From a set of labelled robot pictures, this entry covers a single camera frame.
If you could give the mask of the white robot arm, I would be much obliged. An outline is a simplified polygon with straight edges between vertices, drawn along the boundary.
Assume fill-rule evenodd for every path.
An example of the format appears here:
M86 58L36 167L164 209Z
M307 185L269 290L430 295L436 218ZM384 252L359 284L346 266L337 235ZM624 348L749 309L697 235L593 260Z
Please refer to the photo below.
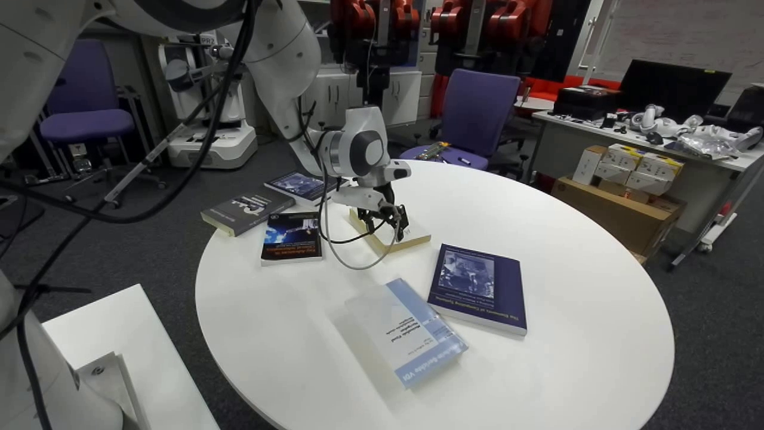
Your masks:
M299 98L320 70L320 44L299 0L0 0L0 161L31 133L75 39L96 21L155 39L214 31L233 39L228 73L246 70L264 113L310 174L352 179L337 202L376 215L404 236L405 209L390 185L410 174L387 151L376 105L350 108L343 126L301 126Z

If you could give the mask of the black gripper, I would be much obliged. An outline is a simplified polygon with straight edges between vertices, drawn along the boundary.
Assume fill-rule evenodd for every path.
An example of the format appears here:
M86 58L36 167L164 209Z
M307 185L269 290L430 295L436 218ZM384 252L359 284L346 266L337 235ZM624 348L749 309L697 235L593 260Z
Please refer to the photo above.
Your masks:
M382 221L393 228L393 243L404 241L408 230L405 209L396 203L396 193L388 185L376 186L376 202L369 211L358 211L358 218L364 222L368 233L380 230L374 221Z

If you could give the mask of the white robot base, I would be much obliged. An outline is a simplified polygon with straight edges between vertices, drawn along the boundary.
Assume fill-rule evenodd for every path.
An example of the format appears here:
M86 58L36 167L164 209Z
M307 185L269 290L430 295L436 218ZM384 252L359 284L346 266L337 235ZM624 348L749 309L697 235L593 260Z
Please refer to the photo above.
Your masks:
M171 108L180 123L168 133L168 163L190 167L205 142L202 171L239 171L257 148L254 126L246 120L242 76L233 75L222 92L233 44L214 31L167 42L158 47L160 70Z

